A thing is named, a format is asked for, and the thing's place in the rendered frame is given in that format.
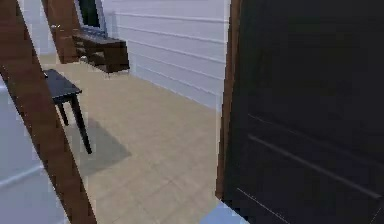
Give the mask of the dark window with grey frame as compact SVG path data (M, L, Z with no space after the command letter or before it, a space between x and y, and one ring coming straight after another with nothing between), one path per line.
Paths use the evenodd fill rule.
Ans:
M107 35L102 0L74 0L81 29L89 34Z

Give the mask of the dark brown wooden desk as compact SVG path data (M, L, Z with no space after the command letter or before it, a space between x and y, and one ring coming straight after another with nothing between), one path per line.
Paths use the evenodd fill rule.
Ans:
M76 52L80 58L105 73L129 70L126 42L121 39L105 37L85 32L72 36Z

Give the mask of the brown wooden door frame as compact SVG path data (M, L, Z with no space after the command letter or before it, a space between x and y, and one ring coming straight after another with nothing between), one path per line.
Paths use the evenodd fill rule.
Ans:
M0 0L0 224L243 224L215 194L229 0L102 0L129 70L62 64L41 0ZM65 126L44 70L78 88Z

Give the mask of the brown wooden room door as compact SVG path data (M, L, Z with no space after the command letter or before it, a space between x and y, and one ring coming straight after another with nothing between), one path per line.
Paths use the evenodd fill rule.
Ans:
M80 24L74 0L41 0L48 26L62 64L78 61L73 35Z

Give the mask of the black side table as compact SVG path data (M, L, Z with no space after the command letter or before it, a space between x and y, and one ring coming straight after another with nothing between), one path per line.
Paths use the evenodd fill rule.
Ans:
M59 109L64 125L69 125L69 121L64 109L64 104L69 103L71 105L72 112L74 114L74 118L86 152L91 154L92 149L78 100L78 95L82 93L82 90L55 69L47 69L44 70L43 73L51 93L51 98L54 102L54 105Z

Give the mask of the black room door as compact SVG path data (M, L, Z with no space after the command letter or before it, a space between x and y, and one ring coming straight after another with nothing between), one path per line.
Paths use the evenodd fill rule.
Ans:
M384 0L242 0L224 202L384 224Z

